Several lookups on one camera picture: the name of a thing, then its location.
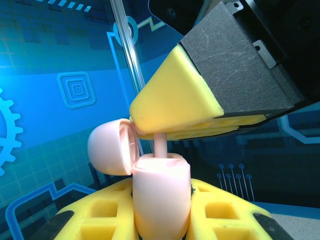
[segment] gear icon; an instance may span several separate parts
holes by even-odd
[[[16,141],[16,135],[23,132],[22,127],[17,127],[15,120],[21,116],[19,113],[12,113],[10,107],[14,104],[12,100],[4,101],[0,97],[0,112],[2,113],[6,124],[6,138],[0,137],[0,176],[5,174],[5,171],[1,168],[4,162],[13,162],[16,158],[11,155],[12,148],[21,147],[21,142]]]

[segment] printed backdrop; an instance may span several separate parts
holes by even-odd
[[[147,0],[123,4],[147,82],[182,36]],[[87,155],[90,132],[127,118],[135,97],[114,23],[108,0],[0,1],[1,240],[28,239],[62,207],[122,179]],[[319,135],[315,104],[246,134],[168,145],[193,178],[246,200],[320,208]]]

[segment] square spiral icon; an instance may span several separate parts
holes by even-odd
[[[63,72],[57,76],[64,104],[77,109],[96,102],[96,95],[86,72]]]

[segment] pink plastic stick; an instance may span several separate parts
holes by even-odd
[[[167,134],[154,134],[154,157],[166,159],[168,157]]]

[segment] yellow foam holder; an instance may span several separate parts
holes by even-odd
[[[187,240],[272,240],[253,216],[268,211],[203,181],[191,184]],[[127,178],[62,208],[58,214],[74,215],[55,240],[138,240],[131,191]]]
[[[168,133],[168,140],[215,136],[266,119],[264,115],[224,117],[209,86],[177,45],[130,106],[130,118],[143,140]]]

